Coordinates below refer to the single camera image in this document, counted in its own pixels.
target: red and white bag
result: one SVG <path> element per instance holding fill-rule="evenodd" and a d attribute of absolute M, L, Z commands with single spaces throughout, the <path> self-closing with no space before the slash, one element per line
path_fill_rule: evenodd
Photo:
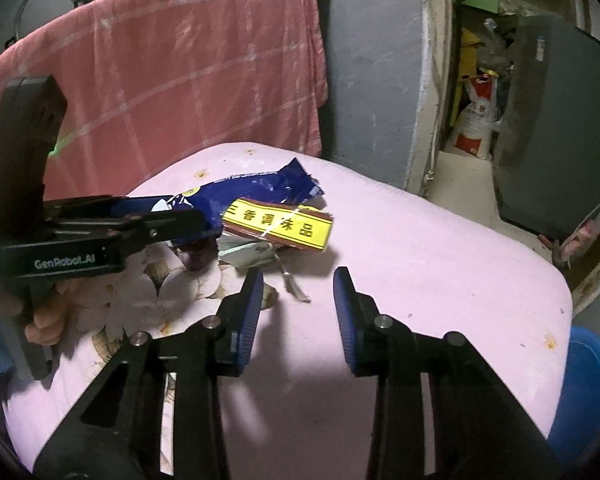
<path fill-rule="evenodd" d="M 496 116 L 498 79 L 492 75 L 479 75 L 466 80 L 464 86 L 471 104 L 458 115 L 451 143 L 478 158 L 487 158 Z"/>

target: floor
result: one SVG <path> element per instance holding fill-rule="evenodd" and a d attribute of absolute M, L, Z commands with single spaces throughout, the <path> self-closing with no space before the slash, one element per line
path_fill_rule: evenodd
<path fill-rule="evenodd" d="M 500 219 L 490 161 L 440 152 L 427 198 L 444 209 L 519 241 L 551 262 L 551 251 L 534 234 Z"/>

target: pink cloth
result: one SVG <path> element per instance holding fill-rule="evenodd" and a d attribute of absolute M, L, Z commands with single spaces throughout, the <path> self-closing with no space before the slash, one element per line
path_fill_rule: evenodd
<path fill-rule="evenodd" d="M 320 153 L 316 0 L 97 0 L 2 54 L 0 97 L 47 74 L 69 101 L 47 199 L 124 195 L 222 142 Z"/>

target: faucet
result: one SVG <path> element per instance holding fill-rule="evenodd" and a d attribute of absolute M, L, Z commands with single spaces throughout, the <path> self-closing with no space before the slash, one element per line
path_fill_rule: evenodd
<path fill-rule="evenodd" d="M 29 0 L 23 0 L 20 6 L 18 7 L 18 11 L 13 19 L 13 38 L 15 41 L 20 41 L 20 21 L 22 20 L 22 14 L 24 13 L 24 9 L 29 3 Z"/>

